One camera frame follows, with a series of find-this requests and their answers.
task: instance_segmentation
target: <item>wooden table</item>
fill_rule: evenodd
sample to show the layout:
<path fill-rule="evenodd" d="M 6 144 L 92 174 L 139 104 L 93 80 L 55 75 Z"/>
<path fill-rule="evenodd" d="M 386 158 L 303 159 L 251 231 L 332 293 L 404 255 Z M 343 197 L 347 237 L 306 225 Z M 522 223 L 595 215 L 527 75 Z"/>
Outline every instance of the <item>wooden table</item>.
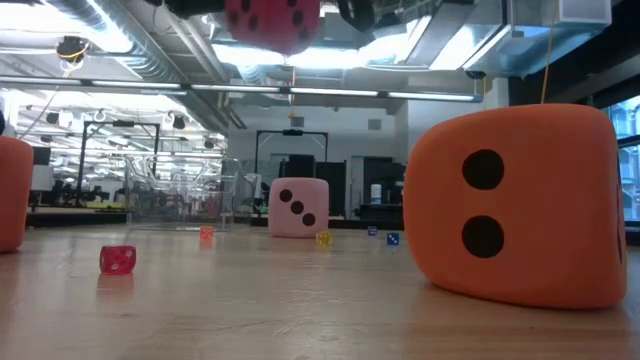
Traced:
<path fill-rule="evenodd" d="M 640 252 L 619 307 L 557 311 L 429 285 L 405 239 L 335 231 L 331 249 L 264 229 L 135 232 L 133 276 L 101 276 L 119 227 L 35 230 L 0 257 L 0 359 L 640 358 Z"/>

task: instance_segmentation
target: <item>wooden tabletop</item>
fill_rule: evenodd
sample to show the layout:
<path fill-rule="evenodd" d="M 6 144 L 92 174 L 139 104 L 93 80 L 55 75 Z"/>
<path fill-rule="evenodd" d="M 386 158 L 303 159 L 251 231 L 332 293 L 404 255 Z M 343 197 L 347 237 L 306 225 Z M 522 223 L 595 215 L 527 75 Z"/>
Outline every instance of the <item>wooden tabletop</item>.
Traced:
<path fill-rule="evenodd" d="M 406 239 L 334 231 L 334 245 L 264 229 L 34 230 L 0 256 L 0 359 L 640 359 L 640 252 L 629 294 L 601 311 L 523 308 L 430 285 Z M 134 244 L 132 276 L 100 275 Z"/>

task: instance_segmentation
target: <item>blue die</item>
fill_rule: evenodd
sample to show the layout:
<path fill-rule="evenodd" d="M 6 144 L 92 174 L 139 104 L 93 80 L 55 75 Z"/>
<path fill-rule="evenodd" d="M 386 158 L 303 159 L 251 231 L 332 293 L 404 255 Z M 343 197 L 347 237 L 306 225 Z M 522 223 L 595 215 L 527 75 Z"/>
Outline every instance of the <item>blue die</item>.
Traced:
<path fill-rule="evenodd" d="M 387 234 L 387 245 L 400 245 L 400 234 L 398 233 Z"/>

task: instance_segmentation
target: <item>red translucent die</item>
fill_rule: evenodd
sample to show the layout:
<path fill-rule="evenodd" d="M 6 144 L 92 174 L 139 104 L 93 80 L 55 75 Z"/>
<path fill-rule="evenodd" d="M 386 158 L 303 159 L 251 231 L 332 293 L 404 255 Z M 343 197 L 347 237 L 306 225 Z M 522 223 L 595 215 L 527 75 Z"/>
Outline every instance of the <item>red translucent die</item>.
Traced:
<path fill-rule="evenodd" d="M 318 32 L 319 0 L 227 0 L 234 39 L 285 55 L 305 50 Z"/>
<path fill-rule="evenodd" d="M 126 275 L 136 266 L 136 247 L 131 245 L 103 246 L 100 270 L 106 275 Z"/>

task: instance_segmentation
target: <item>pink foam die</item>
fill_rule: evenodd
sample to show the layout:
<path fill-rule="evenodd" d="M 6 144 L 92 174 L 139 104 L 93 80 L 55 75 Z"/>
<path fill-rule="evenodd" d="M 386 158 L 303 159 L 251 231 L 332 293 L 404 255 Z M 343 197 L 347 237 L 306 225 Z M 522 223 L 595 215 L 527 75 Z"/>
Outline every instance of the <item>pink foam die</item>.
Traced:
<path fill-rule="evenodd" d="M 329 183 L 312 178 L 280 178 L 269 194 L 272 236 L 315 238 L 329 229 Z"/>

